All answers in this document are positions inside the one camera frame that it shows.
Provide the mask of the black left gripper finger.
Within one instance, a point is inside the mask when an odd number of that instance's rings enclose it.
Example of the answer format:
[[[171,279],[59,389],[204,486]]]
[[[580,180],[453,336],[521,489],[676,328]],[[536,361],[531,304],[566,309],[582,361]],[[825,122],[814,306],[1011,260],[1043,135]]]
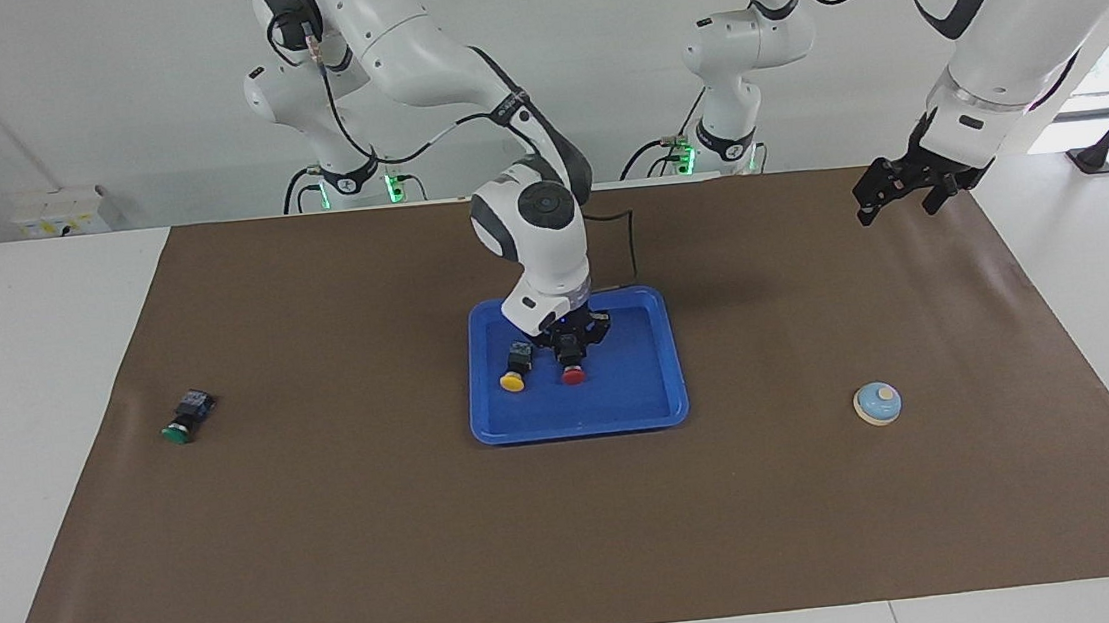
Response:
[[[857,218],[862,225],[872,225],[881,210],[895,200],[910,194],[913,168],[905,159],[872,161],[855,184]]]
[[[922,200],[923,210],[928,215],[935,215],[944,207],[948,200],[956,197],[962,190],[971,190],[978,186],[987,168],[962,170],[962,172],[938,173],[930,177],[930,191]]]

